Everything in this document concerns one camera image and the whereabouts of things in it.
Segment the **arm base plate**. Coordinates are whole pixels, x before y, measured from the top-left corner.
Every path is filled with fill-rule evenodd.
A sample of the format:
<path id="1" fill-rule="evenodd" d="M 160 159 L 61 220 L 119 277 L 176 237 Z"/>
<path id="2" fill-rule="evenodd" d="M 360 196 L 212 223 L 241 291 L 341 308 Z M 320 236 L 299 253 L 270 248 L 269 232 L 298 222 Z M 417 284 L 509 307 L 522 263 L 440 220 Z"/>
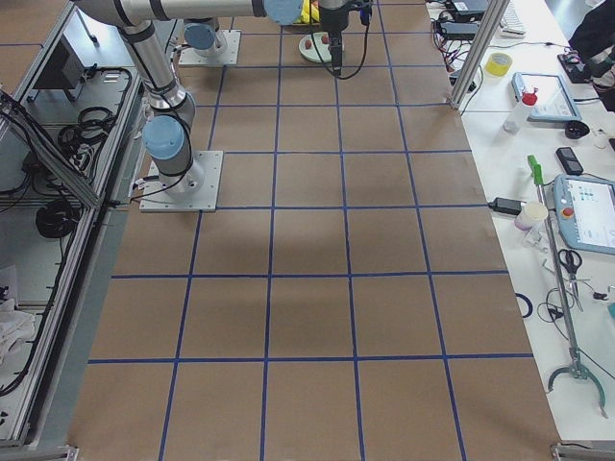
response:
<path id="1" fill-rule="evenodd" d="M 239 30 L 207 31 L 200 37 L 185 30 L 187 46 L 179 57 L 180 66 L 223 67 L 236 65 L 241 32 Z"/>
<path id="2" fill-rule="evenodd" d="M 224 153 L 222 151 L 195 151 L 191 168 L 182 180 L 171 187 L 176 179 L 161 176 L 144 185 L 144 199 L 139 202 L 142 212 L 214 212 Z"/>

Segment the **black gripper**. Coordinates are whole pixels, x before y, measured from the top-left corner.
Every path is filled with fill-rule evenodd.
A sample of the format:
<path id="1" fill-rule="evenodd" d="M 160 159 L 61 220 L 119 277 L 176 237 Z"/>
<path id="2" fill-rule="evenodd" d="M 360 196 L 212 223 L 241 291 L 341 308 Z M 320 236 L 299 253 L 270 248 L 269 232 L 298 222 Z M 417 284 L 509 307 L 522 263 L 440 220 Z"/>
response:
<path id="1" fill-rule="evenodd" d="M 342 32 L 348 27 L 349 7 L 346 0 L 319 1 L 320 26 L 330 34 L 330 54 L 332 73 L 340 76 L 343 68 Z"/>

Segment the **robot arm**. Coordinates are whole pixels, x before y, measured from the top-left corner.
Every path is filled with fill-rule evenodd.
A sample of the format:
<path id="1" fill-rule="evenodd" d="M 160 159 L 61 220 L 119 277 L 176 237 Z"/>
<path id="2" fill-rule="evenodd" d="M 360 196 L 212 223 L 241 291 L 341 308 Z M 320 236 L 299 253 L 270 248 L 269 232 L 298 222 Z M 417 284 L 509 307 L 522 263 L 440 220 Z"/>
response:
<path id="1" fill-rule="evenodd" d="M 184 39 L 197 55 L 204 58 L 217 58 L 227 47 L 217 17 L 187 19 L 184 22 Z"/>
<path id="2" fill-rule="evenodd" d="M 181 19 L 204 29 L 201 49 L 215 44 L 219 17 L 267 17 L 289 25 L 302 12 L 302 1 L 78 1 L 92 19 L 114 26 L 145 84 L 153 118 L 143 143 L 156 164 L 162 193 L 182 197 L 201 188 L 204 168 L 196 163 L 190 131 L 195 102 L 180 84 L 156 37 L 154 22 Z"/>

